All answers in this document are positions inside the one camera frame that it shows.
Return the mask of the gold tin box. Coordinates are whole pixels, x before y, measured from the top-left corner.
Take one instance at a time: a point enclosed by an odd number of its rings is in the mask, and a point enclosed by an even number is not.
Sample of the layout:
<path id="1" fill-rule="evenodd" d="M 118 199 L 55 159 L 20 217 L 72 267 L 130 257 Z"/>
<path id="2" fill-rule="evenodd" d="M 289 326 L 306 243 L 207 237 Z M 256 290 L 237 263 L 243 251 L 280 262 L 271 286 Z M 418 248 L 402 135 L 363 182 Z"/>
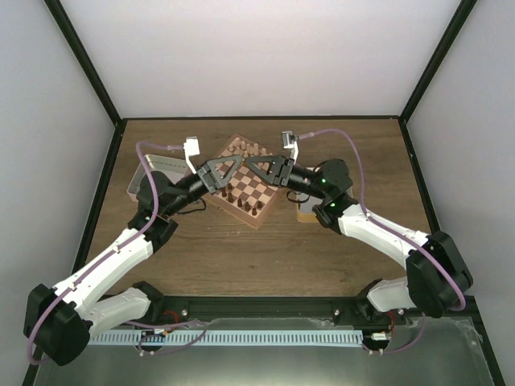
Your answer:
<path id="1" fill-rule="evenodd" d="M 316 215 L 312 211 L 312 208 L 315 205 L 319 205 L 322 202 L 322 199 L 303 193 L 297 193 L 295 201 L 299 202 L 297 203 L 296 209 L 297 221 L 300 223 L 317 224 L 318 220 L 316 219 Z"/>

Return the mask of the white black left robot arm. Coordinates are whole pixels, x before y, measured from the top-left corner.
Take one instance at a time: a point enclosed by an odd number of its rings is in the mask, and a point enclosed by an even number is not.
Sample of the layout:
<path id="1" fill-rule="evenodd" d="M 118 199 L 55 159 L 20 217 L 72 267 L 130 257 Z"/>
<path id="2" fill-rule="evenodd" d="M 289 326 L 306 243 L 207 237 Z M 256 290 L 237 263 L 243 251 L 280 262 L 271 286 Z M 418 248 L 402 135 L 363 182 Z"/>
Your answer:
<path id="1" fill-rule="evenodd" d="M 206 194 L 227 186 L 233 169 L 220 159 L 205 162 L 173 183 L 162 171 L 145 169 L 138 209 L 117 239 L 82 269 L 28 295 L 23 333 L 33 364 L 36 347 L 58 365 L 72 362 L 98 335 L 119 325 L 159 329 L 163 294 L 145 281 L 109 298 L 106 291 L 133 267 L 156 254 L 178 227 L 173 216 Z"/>

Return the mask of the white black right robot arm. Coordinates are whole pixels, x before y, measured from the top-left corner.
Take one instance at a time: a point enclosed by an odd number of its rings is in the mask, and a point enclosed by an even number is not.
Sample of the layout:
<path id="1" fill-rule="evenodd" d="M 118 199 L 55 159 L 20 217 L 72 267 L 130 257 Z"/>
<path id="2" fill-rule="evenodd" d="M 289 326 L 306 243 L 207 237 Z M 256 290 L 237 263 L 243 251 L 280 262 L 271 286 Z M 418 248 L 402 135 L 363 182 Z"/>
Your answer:
<path id="1" fill-rule="evenodd" d="M 379 279 L 363 290 L 357 304 L 363 322 L 377 323 L 396 309 L 417 308 L 432 318 L 465 309 L 464 294 L 473 279 L 453 239 L 445 232 L 427 234 L 373 214 L 348 193 L 352 180 L 343 160 L 332 158 L 311 170 L 281 155 L 247 159 L 237 155 L 216 158 L 208 165 L 214 168 L 218 185 L 245 165 L 271 187 L 316 197 L 320 202 L 312 211 L 321 226 L 375 248 L 405 270 L 404 277 Z"/>

